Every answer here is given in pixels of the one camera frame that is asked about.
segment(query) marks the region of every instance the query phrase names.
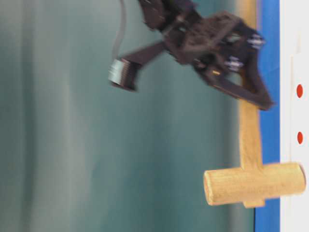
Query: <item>blue surface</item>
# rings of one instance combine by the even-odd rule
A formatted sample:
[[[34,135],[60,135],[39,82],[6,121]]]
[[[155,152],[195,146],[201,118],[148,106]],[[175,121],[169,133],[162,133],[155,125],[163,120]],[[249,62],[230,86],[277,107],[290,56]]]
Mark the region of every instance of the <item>blue surface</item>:
[[[259,67],[275,102],[270,111],[261,112],[263,163],[273,163],[280,162],[280,0],[261,0],[259,4],[259,30],[267,41]],[[255,231],[280,231],[280,199],[255,210]]]

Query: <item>teal backdrop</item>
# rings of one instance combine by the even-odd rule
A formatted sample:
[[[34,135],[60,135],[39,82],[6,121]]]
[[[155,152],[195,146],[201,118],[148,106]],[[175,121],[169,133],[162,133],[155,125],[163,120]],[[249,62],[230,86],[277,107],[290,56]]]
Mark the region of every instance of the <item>teal backdrop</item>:
[[[160,39],[126,3],[121,53]],[[119,23],[116,0],[0,0],[0,231],[253,232],[253,210],[203,190],[239,166],[237,101],[168,54],[138,93],[113,88]]]

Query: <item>wooden hammer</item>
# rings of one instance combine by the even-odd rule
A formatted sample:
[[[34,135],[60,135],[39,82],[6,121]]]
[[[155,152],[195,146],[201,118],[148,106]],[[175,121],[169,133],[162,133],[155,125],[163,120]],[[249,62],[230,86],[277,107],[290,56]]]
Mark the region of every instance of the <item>wooden hammer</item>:
[[[239,14],[256,26],[256,1],[238,0]],[[209,205],[243,202],[246,208],[262,207],[265,200],[305,190],[305,173],[298,163],[263,165],[259,109],[239,101],[240,168],[206,171],[204,189]]]

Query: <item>black plastic part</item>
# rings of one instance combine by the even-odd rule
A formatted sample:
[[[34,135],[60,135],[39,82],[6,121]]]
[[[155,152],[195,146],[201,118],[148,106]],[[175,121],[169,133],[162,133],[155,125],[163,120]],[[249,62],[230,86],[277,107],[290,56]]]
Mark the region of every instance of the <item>black plastic part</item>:
[[[157,29],[162,42],[121,57],[123,70],[115,78],[119,87],[135,90],[138,71],[164,50],[180,64],[190,64],[205,82],[235,98],[245,99],[262,110],[273,102],[258,71],[259,49],[265,43],[241,18],[220,12],[202,18],[190,0],[139,0],[145,23]],[[230,73],[244,77],[238,86]]]
[[[165,51],[164,42],[158,42],[149,47],[141,49],[132,54],[119,58],[119,62],[122,63],[122,70],[115,74],[120,75],[113,77],[111,82],[114,86],[120,87],[130,91],[136,91],[135,82],[140,69],[142,69],[147,63],[155,59],[158,55]]]

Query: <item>wooden hammer head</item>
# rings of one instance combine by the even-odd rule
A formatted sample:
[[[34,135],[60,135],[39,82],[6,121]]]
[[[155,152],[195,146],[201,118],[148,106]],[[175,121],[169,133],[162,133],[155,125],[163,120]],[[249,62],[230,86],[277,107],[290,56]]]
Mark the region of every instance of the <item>wooden hammer head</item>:
[[[246,208],[261,207],[266,199],[298,194],[306,179],[297,163],[270,164],[261,168],[206,171],[204,189],[209,205],[243,202]]]

